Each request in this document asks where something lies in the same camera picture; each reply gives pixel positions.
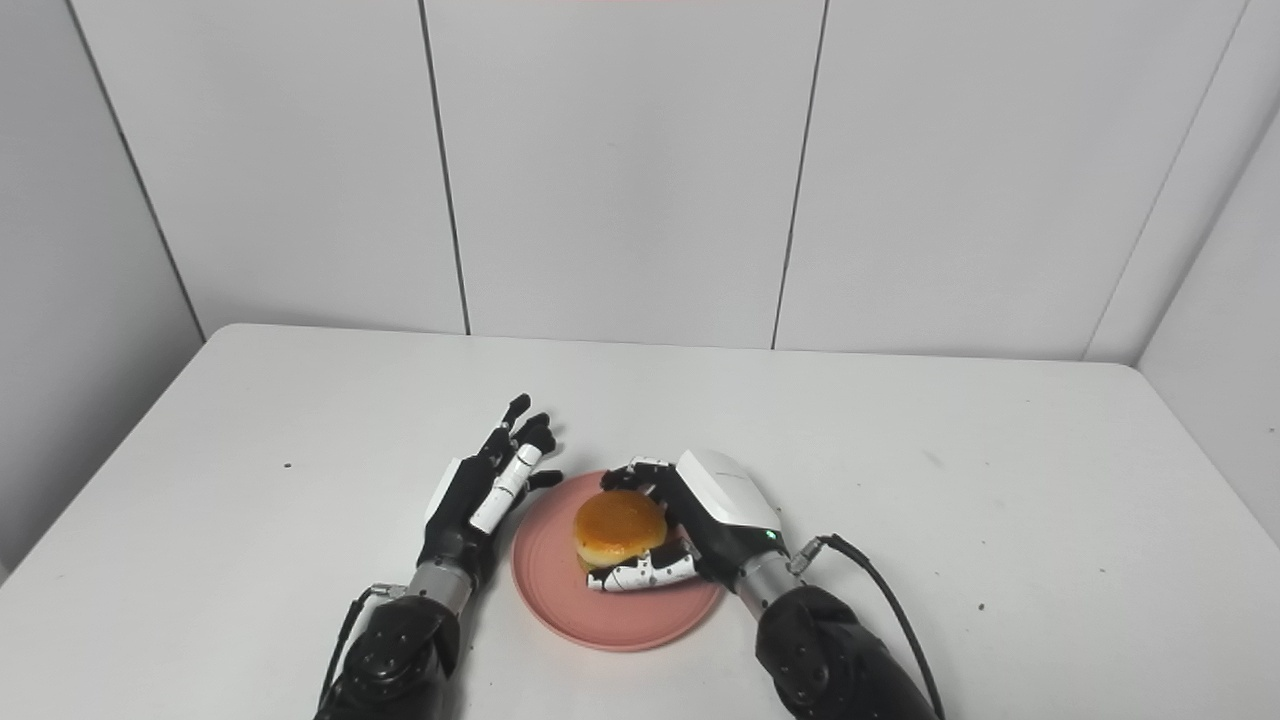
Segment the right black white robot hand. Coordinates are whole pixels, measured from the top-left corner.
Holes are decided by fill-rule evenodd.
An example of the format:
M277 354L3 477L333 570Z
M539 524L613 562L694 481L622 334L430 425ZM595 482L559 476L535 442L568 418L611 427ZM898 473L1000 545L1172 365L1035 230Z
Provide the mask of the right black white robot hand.
M723 454L687 450L675 462L636 456L605 471L600 488L637 491L654 501L676 537L589 570L590 591L649 591L698 577L739 593L750 573L786 560L780 515L746 470Z

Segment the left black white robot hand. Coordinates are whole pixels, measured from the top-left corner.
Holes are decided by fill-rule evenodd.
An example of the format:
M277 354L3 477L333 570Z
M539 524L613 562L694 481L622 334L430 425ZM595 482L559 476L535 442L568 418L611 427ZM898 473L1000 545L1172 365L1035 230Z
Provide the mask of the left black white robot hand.
M539 465L557 448L550 416L515 397L480 450L456 459L428 503L422 548L410 593L442 598L483 588L497 569L497 539L507 518L531 493L557 487L559 470Z

